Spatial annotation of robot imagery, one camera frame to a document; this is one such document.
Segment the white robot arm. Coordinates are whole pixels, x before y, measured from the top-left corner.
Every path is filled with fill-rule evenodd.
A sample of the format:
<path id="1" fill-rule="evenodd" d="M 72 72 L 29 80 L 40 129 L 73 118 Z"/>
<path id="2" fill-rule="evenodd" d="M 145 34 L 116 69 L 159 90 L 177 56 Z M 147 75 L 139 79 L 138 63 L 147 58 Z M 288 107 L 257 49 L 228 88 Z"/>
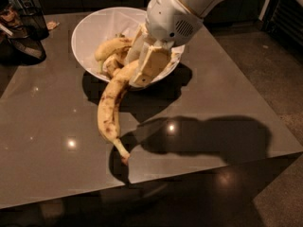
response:
<path id="1" fill-rule="evenodd" d="M 171 49 L 189 42 L 206 15 L 222 1 L 151 0 L 127 56 L 128 62 L 138 62 L 130 84 L 136 88 L 150 85 L 169 63 Z"/>

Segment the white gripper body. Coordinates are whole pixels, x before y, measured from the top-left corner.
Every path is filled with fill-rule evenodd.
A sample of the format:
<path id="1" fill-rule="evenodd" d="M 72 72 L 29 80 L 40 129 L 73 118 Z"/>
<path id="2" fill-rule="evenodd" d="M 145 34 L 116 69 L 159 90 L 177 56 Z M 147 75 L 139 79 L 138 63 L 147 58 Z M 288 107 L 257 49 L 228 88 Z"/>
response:
<path id="1" fill-rule="evenodd" d="M 151 0 L 147 7 L 146 28 L 158 41 L 186 44 L 203 26 L 203 19 L 192 0 Z"/>

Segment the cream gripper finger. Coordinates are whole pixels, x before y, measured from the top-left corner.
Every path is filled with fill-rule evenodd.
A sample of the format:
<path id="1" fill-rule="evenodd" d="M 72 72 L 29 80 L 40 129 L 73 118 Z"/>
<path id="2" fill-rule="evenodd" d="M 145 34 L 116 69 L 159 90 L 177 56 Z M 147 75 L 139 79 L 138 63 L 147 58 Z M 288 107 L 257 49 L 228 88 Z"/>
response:
<path id="1" fill-rule="evenodd" d="M 162 73 L 171 60 L 171 50 L 163 46 L 143 44 L 140 57 L 134 64 L 130 84 L 136 88 L 147 87 Z"/>
<path id="2" fill-rule="evenodd" d="M 125 58 L 126 64 L 129 64 L 132 61 L 136 61 L 139 59 L 144 44 L 144 40 L 147 35 L 148 35 L 148 31 L 146 29 L 146 26 L 144 24 L 140 24 L 135 33 L 131 48 L 129 49 L 127 56 Z"/>

